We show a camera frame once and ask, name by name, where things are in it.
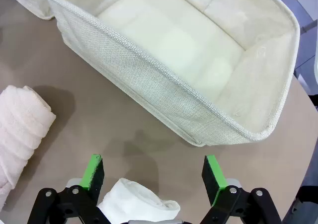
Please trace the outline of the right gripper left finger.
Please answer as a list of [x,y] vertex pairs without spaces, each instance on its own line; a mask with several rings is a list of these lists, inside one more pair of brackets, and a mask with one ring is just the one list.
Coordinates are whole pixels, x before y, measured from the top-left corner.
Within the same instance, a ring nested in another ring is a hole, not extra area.
[[104,179],[102,157],[93,154],[79,184],[57,192],[43,188],[32,207],[29,224],[65,224],[69,218],[79,218],[83,224],[108,224],[109,220],[97,207]]

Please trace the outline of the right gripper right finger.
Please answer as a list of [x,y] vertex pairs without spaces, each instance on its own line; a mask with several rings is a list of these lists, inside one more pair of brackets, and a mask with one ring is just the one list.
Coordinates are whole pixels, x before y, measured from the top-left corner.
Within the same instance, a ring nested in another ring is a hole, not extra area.
[[211,205],[202,224],[225,224],[229,217],[239,217],[243,224],[282,223],[269,192],[228,184],[214,155],[204,157],[202,179]]

